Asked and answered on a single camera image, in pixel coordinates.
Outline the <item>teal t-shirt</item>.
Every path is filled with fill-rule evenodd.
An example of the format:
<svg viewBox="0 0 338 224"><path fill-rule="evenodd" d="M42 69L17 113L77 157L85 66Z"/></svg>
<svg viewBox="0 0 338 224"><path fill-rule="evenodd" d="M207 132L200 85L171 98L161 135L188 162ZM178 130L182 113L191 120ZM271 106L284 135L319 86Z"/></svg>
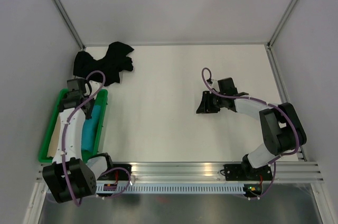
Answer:
<svg viewBox="0 0 338 224"><path fill-rule="evenodd" d="M101 106L94 105L91 118L86 119L82 128L81 150L93 153L96 139L97 127L99 124Z"/></svg>

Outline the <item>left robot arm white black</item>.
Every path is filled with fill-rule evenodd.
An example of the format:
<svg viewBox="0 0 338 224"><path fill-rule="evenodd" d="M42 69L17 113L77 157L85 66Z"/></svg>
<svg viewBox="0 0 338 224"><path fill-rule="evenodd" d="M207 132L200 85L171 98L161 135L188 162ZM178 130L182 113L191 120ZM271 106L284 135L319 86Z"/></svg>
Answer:
<svg viewBox="0 0 338 224"><path fill-rule="evenodd" d="M72 201L80 206L84 197L96 193L99 177L109 180L115 175L115 166L108 153L94 155L87 163L82 160L82 129L91 118L95 101L88 80L71 79L67 87L58 106L61 126L57 150L42 176L56 202Z"/></svg>

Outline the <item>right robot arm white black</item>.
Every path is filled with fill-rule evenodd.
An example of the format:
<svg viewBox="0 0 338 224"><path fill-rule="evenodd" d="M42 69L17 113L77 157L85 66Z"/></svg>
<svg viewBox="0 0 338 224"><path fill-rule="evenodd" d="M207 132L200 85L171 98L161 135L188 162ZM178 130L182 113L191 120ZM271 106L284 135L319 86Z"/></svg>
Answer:
<svg viewBox="0 0 338 224"><path fill-rule="evenodd" d="M196 110L197 114L216 114L222 108L245 114L260 122L263 143L242 158L234 170L224 166L228 181L272 180L270 165L292 155L307 142L307 136L294 106L285 102L274 105L238 92L232 78L204 80L207 90Z"/></svg>

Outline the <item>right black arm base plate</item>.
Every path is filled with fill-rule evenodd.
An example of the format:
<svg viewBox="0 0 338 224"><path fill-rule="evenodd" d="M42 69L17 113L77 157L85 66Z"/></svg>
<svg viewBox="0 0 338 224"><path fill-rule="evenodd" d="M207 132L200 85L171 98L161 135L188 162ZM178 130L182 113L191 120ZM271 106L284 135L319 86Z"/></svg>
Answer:
<svg viewBox="0 0 338 224"><path fill-rule="evenodd" d="M273 173L271 168L266 165L258 169L244 167L241 164L225 164L220 174L226 181L271 181Z"/></svg>

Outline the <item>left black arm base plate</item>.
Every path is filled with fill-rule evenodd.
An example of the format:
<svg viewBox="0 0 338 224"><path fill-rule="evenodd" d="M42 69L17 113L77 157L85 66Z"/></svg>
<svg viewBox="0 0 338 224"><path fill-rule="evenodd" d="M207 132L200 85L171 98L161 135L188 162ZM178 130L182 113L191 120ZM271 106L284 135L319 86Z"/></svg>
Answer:
<svg viewBox="0 0 338 224"><path fill-rule="evenodd" d="M109 167L107 171L110 171L107 174L102 174L98 180L99 181L128 181L128 174L132 174L132 166L130 164L114 164L113 167Z"/></svg>

